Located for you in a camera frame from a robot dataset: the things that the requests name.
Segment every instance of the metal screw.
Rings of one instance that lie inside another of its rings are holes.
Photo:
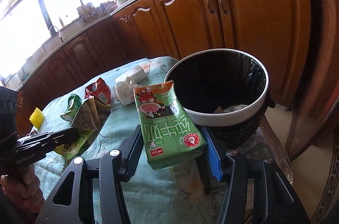
[[[264,160],[268,164],[272,164],[273,163],[273,159],[271,157],[264,157]]]
[[[73,160],[74,164],[80,164],[82,162],[82,157],[76,157]]]
[[[234,149],[230,149],[227,153],[229,156],[236,156],[238,154],[238,152],[235,151]]]
[[[120,151],[118,149],[113,149],[110,151],[111,156],[118,156],[120,154]]]

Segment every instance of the red brand logo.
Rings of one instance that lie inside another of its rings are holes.
[[[152,157],[153,157],[153,156],[157,156],[157,155],[159,155],[159,154],[163,154],[163,153],[164,153],[164,151],[163,151],[162,147],[158,147],[158,148],[153,149],[153,150],[150,151],[150,155],[151,155]]]
[[[184,137],[184,144],[188,147],[196,147],[199,143],[200,137],[196,133],[190,133]]]

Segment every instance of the red snack bag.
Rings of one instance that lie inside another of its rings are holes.
[[[85,99],[91,96],[96,96],[104,103],[111,103],[111,90],[102,78],[99,78],[96,82],[86,86]]]

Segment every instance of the human hand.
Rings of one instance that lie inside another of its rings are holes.
[[[4,187],[9,199],[20,209],[29,209],[32,213],[39,213],[45,199],[40,189],[40,180],[35,175],[34,166],[29,165],[20,169],[24,184],[13,177],[2,175],[0,184]]]

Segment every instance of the faucet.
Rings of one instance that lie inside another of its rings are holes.
[[[60,30],[58,29],[58,27],[56,27],[55,25],[52,25],[52,26],[50,27],[50,34],[51,34],[51,29],[52,29],[52,27],[55,27],[55,28],[58,30],[58,32],[59,32],[59,38],[61,39],[61,42],[64,42],[66,38],[65,38],[64,35],[60,32]]]

